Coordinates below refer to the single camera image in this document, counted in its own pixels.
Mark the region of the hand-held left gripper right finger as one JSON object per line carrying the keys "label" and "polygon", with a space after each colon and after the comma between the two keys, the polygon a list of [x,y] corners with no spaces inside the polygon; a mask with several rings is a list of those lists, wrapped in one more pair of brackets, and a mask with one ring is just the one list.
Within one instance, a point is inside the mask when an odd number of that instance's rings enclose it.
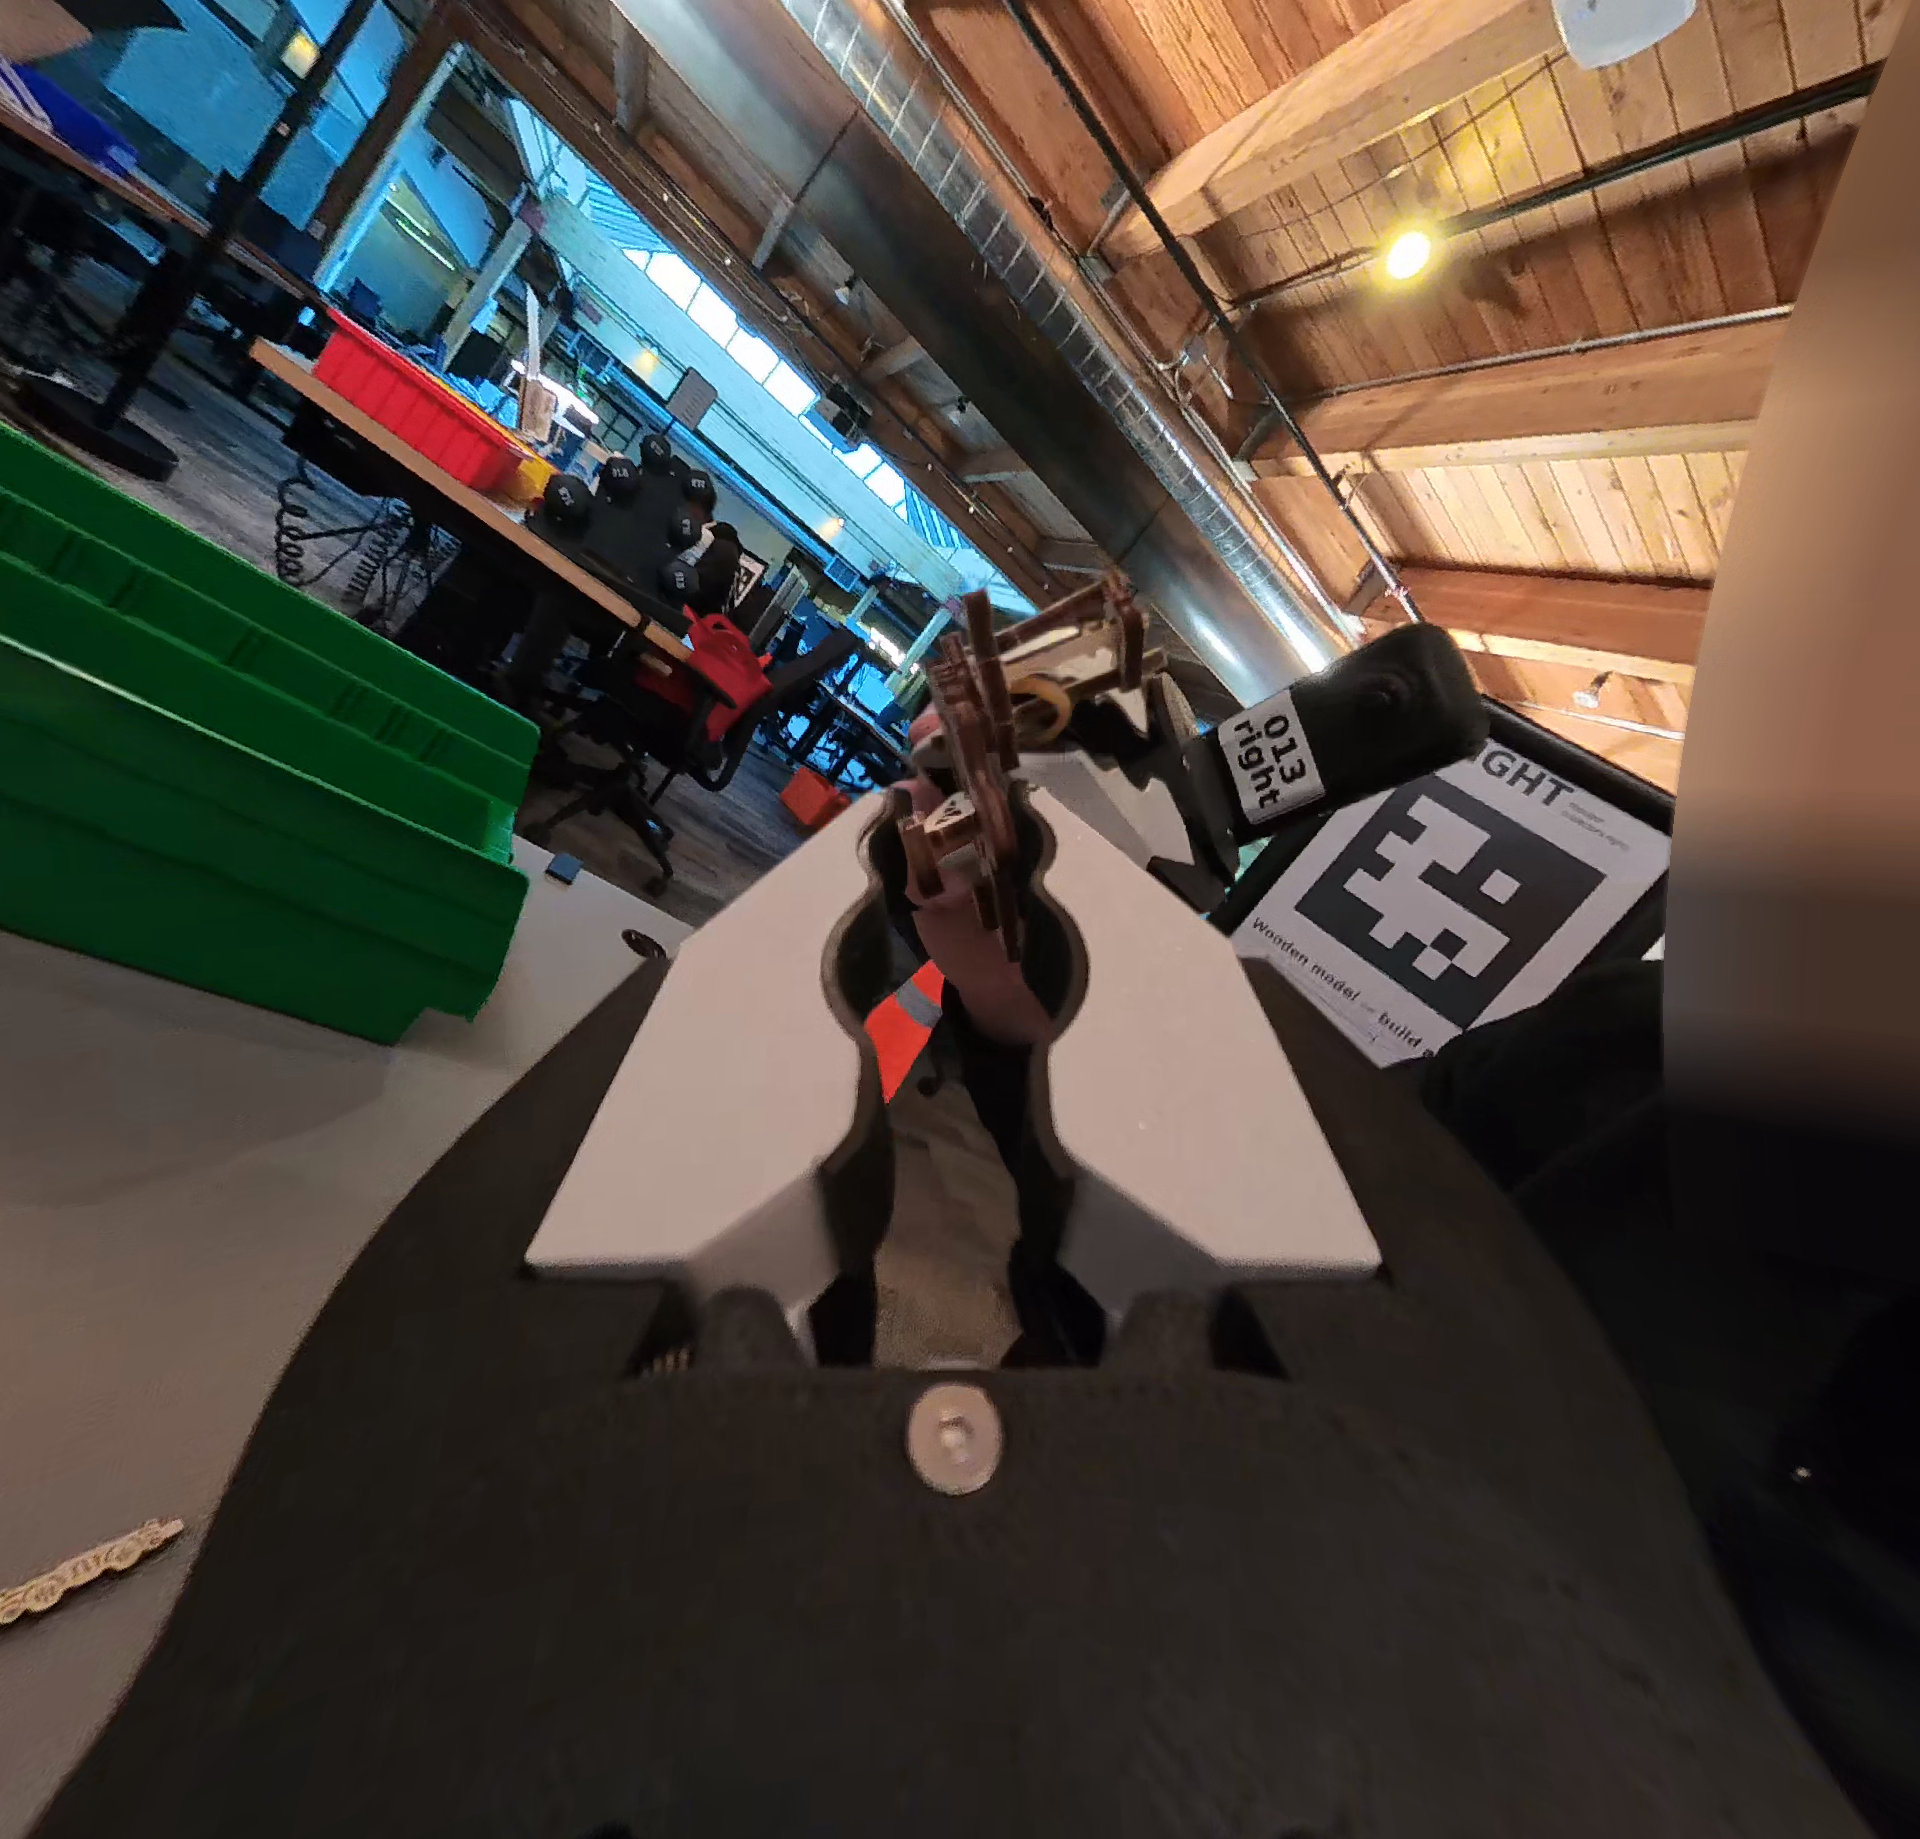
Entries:
{"label": "hand-held left gripper right finger", "polygon": [[1018,791],[1020,973],[1047,1015],[1026,1161],[1073,1340],[1145,1300],[1366,1287],[1384,1255],[1229,940],[1047,791]]}

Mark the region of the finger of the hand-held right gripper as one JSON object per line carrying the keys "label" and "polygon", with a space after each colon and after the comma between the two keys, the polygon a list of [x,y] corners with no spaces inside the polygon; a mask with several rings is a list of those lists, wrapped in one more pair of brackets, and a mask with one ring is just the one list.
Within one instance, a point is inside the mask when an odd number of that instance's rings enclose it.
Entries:
{"label": "finger of the hand-held right gripper", "polygon": [[1164,778],[1136,784],[1115,764],[1081,749],[1026,753],[1022,778],[1053,796],[1139,868],[1152,859],[1191,865],[1187,824]]}

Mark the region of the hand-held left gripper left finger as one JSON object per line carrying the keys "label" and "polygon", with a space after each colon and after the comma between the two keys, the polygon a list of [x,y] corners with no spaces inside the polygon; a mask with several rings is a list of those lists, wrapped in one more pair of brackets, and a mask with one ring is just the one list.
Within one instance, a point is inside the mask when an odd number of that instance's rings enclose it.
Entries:
{"label": "hand-held left gripper left finger", "polygon": [[867,796],[683,940],[524,1252],[543,1278],[771,1296],[867,1367],[893,1140],[866,1018],[893,983]]}

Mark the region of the wooden model lever assembly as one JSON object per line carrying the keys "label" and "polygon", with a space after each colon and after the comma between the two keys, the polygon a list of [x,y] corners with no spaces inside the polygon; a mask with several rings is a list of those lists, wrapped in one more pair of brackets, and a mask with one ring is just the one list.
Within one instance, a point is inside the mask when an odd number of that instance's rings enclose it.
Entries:
{"label": "wooden model lever assembly", "polygon": [[1008,963],[1020,960],[1020,825],[1013,782],[1020,750],[1038,747],[1040,708],[1018,702],[1001,654],[992,602],[962,601],[955,628],[943,633],[926,664],[929,726],[910,761],[943,797],[928,812],[900,817],[900,848],[913,887],[964,884],[984,930]]}

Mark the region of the wooden model frame part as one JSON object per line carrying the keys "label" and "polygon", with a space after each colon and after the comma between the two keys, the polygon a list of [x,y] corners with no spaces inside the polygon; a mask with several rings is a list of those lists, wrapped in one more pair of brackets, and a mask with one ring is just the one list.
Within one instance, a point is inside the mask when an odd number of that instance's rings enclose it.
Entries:
{"label": "wooden model frame part", "polygon": [[1138,594],[1114,566],[1008,626],[993,623],[985,594],[969,594],[964,619],[973,678],[1006,766],[1022,749],[1056,741],[1080,704],[1138,693],[1164,666],[1164,654],[1145,648]]}

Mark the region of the person's right hand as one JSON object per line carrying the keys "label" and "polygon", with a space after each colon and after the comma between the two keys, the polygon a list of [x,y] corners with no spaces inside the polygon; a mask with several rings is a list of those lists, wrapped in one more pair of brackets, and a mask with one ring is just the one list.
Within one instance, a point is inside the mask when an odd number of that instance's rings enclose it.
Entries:
{"label": "person's right hand", "polygon": [[977,1033],[1011,1048],[1028,1048],[1051,1035],[1051,1018],[1028,988],[1020,963],[1004,957],[999,933],[979,919],[973,882],[945,868],[932,891],[909,880],[906,898],[918,944]]}

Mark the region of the black framed marker sign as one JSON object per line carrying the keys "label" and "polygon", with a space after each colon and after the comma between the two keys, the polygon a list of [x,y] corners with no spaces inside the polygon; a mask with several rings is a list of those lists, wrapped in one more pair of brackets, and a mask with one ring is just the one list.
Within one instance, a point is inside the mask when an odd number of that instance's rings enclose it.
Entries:
{"label": "black framed marker sign", "polygon": [[1665,929],[1670,797],[1490,710],[1481,750],[1272,838],[1221,927],[1377,1068]]}

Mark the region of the orange red plastic piece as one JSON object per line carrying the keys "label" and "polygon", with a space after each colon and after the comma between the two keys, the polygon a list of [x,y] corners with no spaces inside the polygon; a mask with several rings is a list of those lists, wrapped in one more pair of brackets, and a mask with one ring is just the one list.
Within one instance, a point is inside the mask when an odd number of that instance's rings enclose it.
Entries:
{"label": "orange red plastic piece", "polygon": [[929,1097],[943,1088],[945,1068],[935,1046],[943,992],[941,968],[933,963],[921,963],[866,1017],[863,1033],[875,1055],[883,1101],[891,1103],[900,1092]]}

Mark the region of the black chair with red jacket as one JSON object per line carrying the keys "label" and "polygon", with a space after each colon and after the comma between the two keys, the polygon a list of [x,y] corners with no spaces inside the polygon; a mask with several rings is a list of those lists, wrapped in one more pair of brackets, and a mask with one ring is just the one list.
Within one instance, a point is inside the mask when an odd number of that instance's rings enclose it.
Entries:
{"label": "black chair with red jacket", "polygon": [[720,614],[694,617],[679,650],[648,633],[621,638],[536,758],[536,780],[572,796],[521,834],[543,844],[568,819],[611,814],[657,866],[645,889],[664,891],[675,870],[660,796],[680,778],[721,794],[763,722],[792,712],[863,652],[857,633],[836,628],[776,664]]}

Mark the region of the wooden top workbench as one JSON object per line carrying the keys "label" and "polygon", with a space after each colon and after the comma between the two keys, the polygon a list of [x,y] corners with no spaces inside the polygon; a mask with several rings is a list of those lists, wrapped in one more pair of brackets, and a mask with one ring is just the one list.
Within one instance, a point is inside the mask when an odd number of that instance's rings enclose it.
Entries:
{"label": "wooden top workbench", "polygon": [[560,587],[572,599],[595,606],[621,626],[636,631],[641,642],[671,664],[686,664],[691,658],[689,644],[683,634],[672,633],[647,617],[633,602],[623,599],[612,585],[583,568],[570,555],[534,533],[523,522],[464,483],[453,481],[441,468],[433,466],[403,438],[388,432],[364,409],[327,388],[311,368],[311,362],[293,357],[288,349],[252,339],[250,362],[288,387],[302,404],[317,408],[340,428],[353,436],[370,456],[384,459],[406,473],[406,485],[424,486],[439,502],[441,514],[452,514],[453,523],[476,533],[479,545],[504,548],[511,546],[530,563],[543,582]]}

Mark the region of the black dumbbell rack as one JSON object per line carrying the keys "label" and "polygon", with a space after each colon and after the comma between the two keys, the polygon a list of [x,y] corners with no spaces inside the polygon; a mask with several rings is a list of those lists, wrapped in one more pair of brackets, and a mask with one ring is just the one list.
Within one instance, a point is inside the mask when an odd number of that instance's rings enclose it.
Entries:
{"label": "black dumbbell rack", "polygon": [[527,527],[605,578],[654,615],[680,615],[686,555],[713,523],[716,486],[702,468],[679,456],[668,436],[645,434],[636,452],[599,463],[593,483],[555,479]]}

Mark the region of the red plastic bin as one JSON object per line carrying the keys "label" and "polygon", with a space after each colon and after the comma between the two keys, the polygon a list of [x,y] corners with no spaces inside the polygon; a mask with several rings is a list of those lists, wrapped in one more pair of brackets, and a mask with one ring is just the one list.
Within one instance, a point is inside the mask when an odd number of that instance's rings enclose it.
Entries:
{"label": "red plastic bin", "polygon": [[464,395],[329,306],[312,373],[453,481],[510,502],[510,479],[536,455]]}

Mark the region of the small toothed wooden part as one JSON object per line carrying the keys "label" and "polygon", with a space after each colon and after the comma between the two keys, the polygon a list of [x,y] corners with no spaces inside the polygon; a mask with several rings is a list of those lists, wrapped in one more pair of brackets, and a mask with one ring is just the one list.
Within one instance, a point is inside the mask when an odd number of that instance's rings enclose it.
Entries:
{"label": "small toothed wooden part", "polygon": [[165,1553],[186,1531],[181,1518],[145,1520],[132,1531],[72,1555],[36,1575],[1,1588],[1,1629],[45,1617],[62,1601],[106,1578],[130,1574],[153,1555]]}

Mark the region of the tall black stand with base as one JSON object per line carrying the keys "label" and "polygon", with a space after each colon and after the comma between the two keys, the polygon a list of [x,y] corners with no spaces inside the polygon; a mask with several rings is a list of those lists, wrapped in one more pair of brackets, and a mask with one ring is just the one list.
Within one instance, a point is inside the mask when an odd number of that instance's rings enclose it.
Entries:
{"label": "tall black stand with base", "polygon": [[132,299],[106,340],[104,359],[115,378],[103,397],[62,387],[51,376],[25,373],[16,387],[18,409],[72,449],[81,449],[134,479],[166,483],[178,455],[138,425],[129,422],[136,392],[175,336],[212,271],[226,261],[228,247],[281,167],[287,149],[312,121],[345,54],[380,0],[347,0],[335,26],[318,45],[306,74],[281,104],[276,119],[252,150],[246,172],[210,202],[205,231],[193,252],[166,252]]}

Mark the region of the black ceiling rail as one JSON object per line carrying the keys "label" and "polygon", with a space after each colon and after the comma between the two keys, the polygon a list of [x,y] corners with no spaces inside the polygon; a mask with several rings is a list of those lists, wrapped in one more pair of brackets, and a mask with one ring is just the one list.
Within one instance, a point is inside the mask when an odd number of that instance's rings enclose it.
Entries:
{"label": "black ceiling rail", "polygon": [[1799,89],[1789,97],[1772,98],[1706,127],[1670,136],[1654,146],[1624,152],[1593,169],[1574,172],[1546,186],[1539,186],[1527,195],[1509,198],[1496,206],[1478,211],[1464,211],[1438,223],[1434,229],[1435,238],[1440,242],[1467,238],[1494,226],[1506,226],[1534,212],[1554,211],[1572,198],[1598,195],[1601,191],[1621,186],[1650,172],[1684,166],[1698,157],[1713,154],[1716,150],[1740,146],[1750,138],[1790,128],[1811,119],[1831,114],[1839,107],[1869,98],[1876,89],[1883,69],[1883,60],[1870,60],[1845,76]]}

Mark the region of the long spiral ceiling duct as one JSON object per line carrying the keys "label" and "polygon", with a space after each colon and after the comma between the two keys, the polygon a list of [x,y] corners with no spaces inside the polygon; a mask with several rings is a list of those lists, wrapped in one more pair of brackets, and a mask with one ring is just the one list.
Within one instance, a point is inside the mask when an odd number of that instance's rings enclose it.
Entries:
{"label": "long spiral ceiling duct", "polygon": [[883,0],[608,0],[1248,704],[1352,634]]}

